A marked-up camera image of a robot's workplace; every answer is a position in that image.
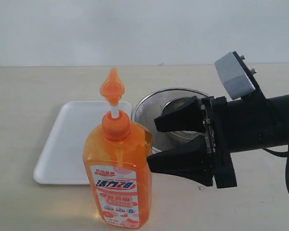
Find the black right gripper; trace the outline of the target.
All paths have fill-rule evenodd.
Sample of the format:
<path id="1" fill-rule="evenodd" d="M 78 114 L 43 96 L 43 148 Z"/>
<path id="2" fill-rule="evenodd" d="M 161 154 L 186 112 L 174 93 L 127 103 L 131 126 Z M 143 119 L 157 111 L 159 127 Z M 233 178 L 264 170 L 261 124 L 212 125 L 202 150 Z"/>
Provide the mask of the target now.
<path id="1" fill-rule="evenodd" d="M 147 157 L 153 173 L 179 176 L 218 189 L 237 186 L 232 158 L 221 123 L 226 98 L 193 96 L 177 109 L 154 119 L 159 132 L 195 131 L 204 133 L 188 143 Z"/>

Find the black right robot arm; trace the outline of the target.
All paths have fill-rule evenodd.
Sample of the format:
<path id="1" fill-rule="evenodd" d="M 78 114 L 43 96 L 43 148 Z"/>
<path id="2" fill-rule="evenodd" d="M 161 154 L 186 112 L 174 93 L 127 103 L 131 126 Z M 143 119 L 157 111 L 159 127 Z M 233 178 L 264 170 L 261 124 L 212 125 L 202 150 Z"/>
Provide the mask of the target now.
<path id="1" fill-rule="evenodd" d="M 289 95 L 231 102 L 225 97 L 194 96 L 154 122 L 159 132 L 186 130 L 198 136 L 149 156 L 152 172 L 231 188 L 237 185 L 231 153 L 289 144 Z"/>

